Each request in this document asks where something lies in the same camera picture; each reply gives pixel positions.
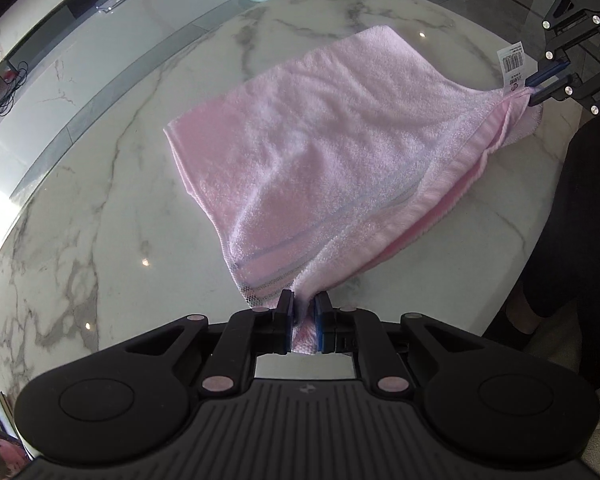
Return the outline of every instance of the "barcode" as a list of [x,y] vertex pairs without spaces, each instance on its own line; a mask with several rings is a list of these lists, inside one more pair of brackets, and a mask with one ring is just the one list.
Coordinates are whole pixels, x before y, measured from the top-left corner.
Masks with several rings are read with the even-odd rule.
[[502,58],[502,64],[504,65],[505,72],[511,72],[522,66],[523,59],[521,52],[514,52],[509,56]]

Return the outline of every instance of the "towel fold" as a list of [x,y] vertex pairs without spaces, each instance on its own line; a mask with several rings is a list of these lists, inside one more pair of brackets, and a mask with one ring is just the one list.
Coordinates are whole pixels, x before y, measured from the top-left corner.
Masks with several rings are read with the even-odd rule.
[[531,94],[449,81],[382,26],[280,64],[165,133],[247,302],[294,290],[293,348],[312,352],[313,295],[446,214],[490,153],[538,126]]

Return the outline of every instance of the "black pants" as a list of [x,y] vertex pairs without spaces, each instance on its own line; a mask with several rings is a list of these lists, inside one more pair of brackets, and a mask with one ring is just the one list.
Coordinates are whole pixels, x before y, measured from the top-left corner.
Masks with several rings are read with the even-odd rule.
[[578,301],[580,374],[600,386],[600,117],[569,145],[549,219],[522,273],[531,309],[549,317]]

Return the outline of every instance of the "silver screw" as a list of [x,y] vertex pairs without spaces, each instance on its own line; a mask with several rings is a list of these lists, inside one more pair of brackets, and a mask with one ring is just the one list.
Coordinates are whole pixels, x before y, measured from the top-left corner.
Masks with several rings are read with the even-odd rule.
[[409,381],[407,379],[403,379],[402,377],[383,377],[378,381],[378,388],[380,388],[384,392],[388,392],[390,394],[396,394],[398,392],[403,392],[409,387]]
[[234,380],[224,375],[213,375],[202,381],[202,387],[208,392],[225,392],[234,387]]

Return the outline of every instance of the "person's foot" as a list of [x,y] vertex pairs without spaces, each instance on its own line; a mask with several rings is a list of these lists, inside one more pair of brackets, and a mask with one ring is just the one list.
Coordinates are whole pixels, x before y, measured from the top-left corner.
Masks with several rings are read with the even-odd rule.
[[493,319],[482,337],[516,350],[522,350],[531,341],[542,319],[531,310],[526,302],[522,283],[517,282],[502,310]]

